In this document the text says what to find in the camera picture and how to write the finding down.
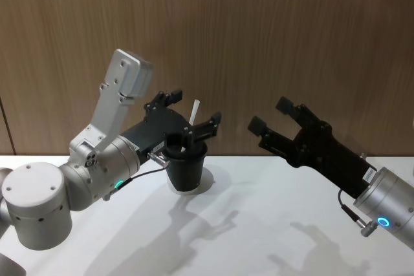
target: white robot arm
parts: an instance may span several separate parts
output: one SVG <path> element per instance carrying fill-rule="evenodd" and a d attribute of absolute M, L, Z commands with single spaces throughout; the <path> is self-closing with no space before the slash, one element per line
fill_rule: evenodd
<path fill-rule="evenodd" d="M 129 106 L 145 95 L 151 77 L 150 63 L 116 50 L 92 120 L 70 143 L 68 162 L 0 169 L 0 236 L 11 225 L 27 248 L 53 248 L 71 232 L 71 210 L 108 198 L 119 180 L 139 170 L 136 150 L 118 135 Z"/>

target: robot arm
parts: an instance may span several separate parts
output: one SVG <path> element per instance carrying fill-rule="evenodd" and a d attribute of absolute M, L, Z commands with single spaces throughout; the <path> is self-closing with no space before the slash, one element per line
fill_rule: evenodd
<path fill-rule="evenodd" d="M 290 140 L 255 116 L 248 130 L 261 137 L 259 146 L 284 158 L 292 167 L 309 166 L 336 184 L 341 208 L 362 228 L 363 236 L 369 236 L 380 225 L 414 249 L 414 188 L 385 167 L 377 171 L 339 143 L 332 127 L 305 105 L 294 106 L 282 97 L 276 109 L 288 114 L 301 130 Z M 354 205 L 372 221 L 365 223 L 343 204 L 342 191 L 355 198 Z"/>
<path fill-rule="evenodd" d="M 0 169 L 0 237 L 12 225 L 27 248 L 53 248 L 71 232 L 71 211 L 83 210 L 100 198 L 109 200 L 114 188 L 131 180 L 149 158 L 163 162 L 159 154 L 170 136 L 191 141 L 215 136 L 220 119 L 206 131 L 210 135 L 199 137 L 200 125 L 191 127 L 166 108 L 181 100 L 181 91 L 160 92 L 146 105 L 144 121 L 119 135 L 129 106 L 145 95 L 151 77 L 150 63 L 116 50 L 92 120 L 69 145 L 68 162 L 60 167 L 29 163 L 13 171 Z M 197 131 L 184 134 L 185 127 Z"/>

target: black cup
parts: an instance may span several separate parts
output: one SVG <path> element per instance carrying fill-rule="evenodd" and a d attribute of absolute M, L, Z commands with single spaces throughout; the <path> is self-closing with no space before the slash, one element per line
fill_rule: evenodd
<path fill-rule="evenodd" d="M 162 153 L 169 161 L 167 174 L 174 188 L 179 192 L 188 192 L 200 184 L 207 145 L 205 142 L 197 142 L 183 152 L 181 148 L 180 135 L 170 136 Z"/>

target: green indicator light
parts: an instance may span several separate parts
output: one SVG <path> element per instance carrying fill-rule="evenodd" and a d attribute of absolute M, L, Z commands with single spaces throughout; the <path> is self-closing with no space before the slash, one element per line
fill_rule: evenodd
<path fill-rule="evenodd" d="M 119 180 L 116 184 L 115 184 L 115 186 L 114 186 L 114 188 L 116 189 L 116 188 L 118 188 L 122 183 L 123 183 L 124 181 L 123 180 Z"/>

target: blue indicator light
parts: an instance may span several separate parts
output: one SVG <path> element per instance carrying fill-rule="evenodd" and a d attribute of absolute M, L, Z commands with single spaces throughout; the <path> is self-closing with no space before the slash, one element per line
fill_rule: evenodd
<path fill-rule="evenodd" d="M 118 188 L 122 183 L 123 183 L 124 181 L 123 180 L 119 180 L 116 184 L 115 184 L 115 186 L 114 186 L 114 188 L 116 189 L 116 188 Z"/>
<path fill-rule="evenodd" d="M 379 217 L 377 221 L 378 221 L 378 224 L 380 226 L 384 226 L 385 228 L 388 228 L 389 227 L 389 221 L 388 221 L 387 218 Z"/>

